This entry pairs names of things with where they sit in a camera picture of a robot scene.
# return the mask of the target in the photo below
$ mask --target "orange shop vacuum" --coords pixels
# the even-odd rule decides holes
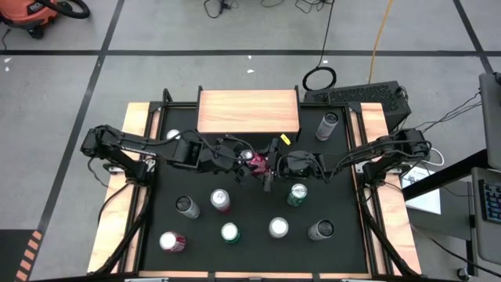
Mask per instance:
[[[67,2],[57,0],[0,0],[0,22],[13,28],[21,28],[32,38],[44,36],[43,27],[53,23],[58,14],[74,19],[85,19],[90,15],[82,0],[71,0],[79,5],[81,12],[74,12]]]

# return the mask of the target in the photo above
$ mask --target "green soda can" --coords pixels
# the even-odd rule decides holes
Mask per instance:
[[[228,244],[235,244],[240,239],[240,231],[235,224],[228,222],[221,228],[222,238]]]
[[[303,201],[305,201],[306,194],[308,193],[308,189],[303,184],[294,184],[292,188],[290,188],[289,196],[287,197],[287,203],[293,207],[297,207],[301,205]]]

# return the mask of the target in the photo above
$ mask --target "gray floor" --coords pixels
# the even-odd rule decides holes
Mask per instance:
[[[100,50],[118,0],[86,2],[92,11],[89,19],[61,17],[42,40],[14,30],[5,43],[9,50]],[[120,128],[129,102],[159,100],[164,87],[177,101],[194,101],[198,85],[287,89],[300,85],[303,75],[318,63],[318,56],[255,56],[252,50],[321,49],[328,9],[303,14],[294,0],[273,9],[262,8],[259,0],[239,0],[238,9],[212,20],[202,2],[124,0],[109,49],[250,50],[251,56],[106,56],[32,279],[83,275],[87,269],[105,194],[78,152],[89,128],[101,124]],[[501,50],[501,2],[461,3],[484,50]],[[386,0],[337,0],[326,48],[371,50],[386,4]],[[452,0],[395,0],[379,49],[430,51],[430,56],[376,58],[373,82],[396,80],[409,92],[413,114],[408,126],[439,119],[478,91],[478,75],[484,72],[478,57],[432,55],[437,50],[475,50]],[[0,152],[0,164],[6,168],[0,171],[4,179],[0,229],[37,228],[96,58],[0,55],[4,132],[0,145],[7,149]],[[337,86],[367,83],[369,56],[326,56],[324,60],[336,69]],[[501,70],[501,58],[488,60],[494,70]],[[326,79],[322,74],[313,76],[311,87],[322,86]],[[436,125],[426,137],[445,155],[447,166],[485,147],[483,135],[478,108]],[[100,170],[99,174],[107,177]],[[429,235],[465,255],[463,241]],[[417,233],[414,239],[425,274],[456,279],[455,269],[462,262]],[[499,266],[482,265],[501,271]],[[484,273],[479,279],[495,280]]]

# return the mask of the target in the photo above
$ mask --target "black tabletop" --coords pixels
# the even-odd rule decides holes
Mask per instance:
[[[337,127],[326,142],[315,138],[315,131],[327,111],[339,117]],[[309,150],[343,154],[348,151],[346,117],[341,108],[301,109],[302,133],[297,144],[281,149]],[[196,127],[194,109],[168,109],[163,133]],[[254,148],[264,147],[270,135],[244,136]],[[351,170],[345,169],[326,185],[319,179],[275,181],[272,192],[262,186],[239,186],[234,174],[196,174],[160,165],[152,195],[153,213],[143,238],[141,270],[230,271],[230,272],[309,272],[367,273],[364,240]],[[295,183],[308,187],[308,196],[300,206],[286,203]],[[212,207],[210,195],[215,189],[228,191],[231,212],[222,215]],[[188,219],[175,209],[180,196],[190,196],[200,207],[198,219]],[[269,236],[268,226],[275,217],[289,223],[283,239]],[[308,228],[321,219],[334,224],[334,235],[312,241]],[[237,244],[228,245],[221,228],[233,222],[241,230]],[[186,236],[186,249],[167,253],[160,248],[162,233],[175,231]]]

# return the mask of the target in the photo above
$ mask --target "metal bracket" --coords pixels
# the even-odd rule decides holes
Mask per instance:
[[[355,172],[357,174],[363,174],[363,165],[365,165],[368,162],[370,162],[370,161],[363,161],[363,162],[359,162],[358,164],[355,164]],[[402,169],[401,168],[393,168],[393,169],[389,170],[388,173],[400,175],[400,174],[402,174]]]

